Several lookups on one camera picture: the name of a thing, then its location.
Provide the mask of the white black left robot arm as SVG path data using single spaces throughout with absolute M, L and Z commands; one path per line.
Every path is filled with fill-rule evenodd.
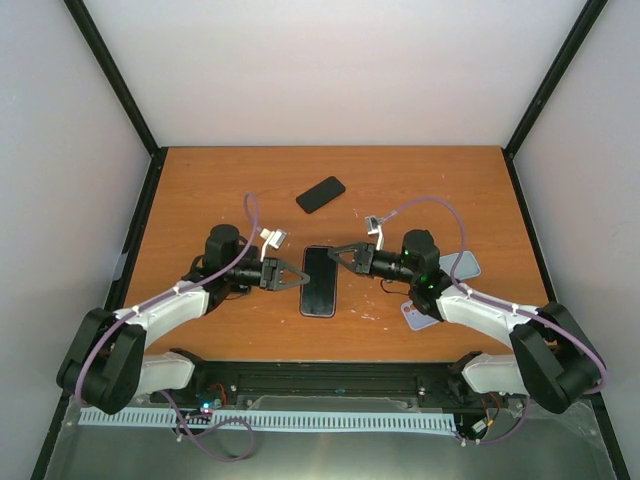
M 290 272 L 290 284 L 283 276 Z M 208 378 L 199 358 L 179 349 L 149 355 L 156 340 L 215 310 L 232 293 L 258 288 L 300 290 L 300 311 L 329 318 L 336 309 L 338 265 L 323 246 L 309 246 L 303 267 L 264 256 L 237 227 L 212 228 L 202 255 L 169 290 L 139 305 L 116 311 L 90 310 L 57 372 L 56 383 L 82 406 L 113 415 L 134 398 L 174 390 L 186 402 L 201 400 Z

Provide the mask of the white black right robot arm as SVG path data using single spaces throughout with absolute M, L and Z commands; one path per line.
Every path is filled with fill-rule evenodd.
M 479 353 L 464 362 L 460 375 L 475 393 L 528 396 L 546 410 L 562 413 L 579 397 L 603 387 L 605 364 L 564 305 L 519 305 L 477 293 L 447 273 L 439 260 L 430 232 L 411 230 L 398 253 L 372 243 L 355 244 L 349 268 L 357 275 L 404 283 L 419 313 L 509 347 L 508 355 Z

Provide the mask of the purple phone black screen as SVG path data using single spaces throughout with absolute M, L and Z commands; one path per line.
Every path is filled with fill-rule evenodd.
M 303 272 L 309 282 L 300 290 L 300 314 L 331 318 L 337 304 L 337 264 L 329 257 L 328 247 L 308 246 L 303 254 Z

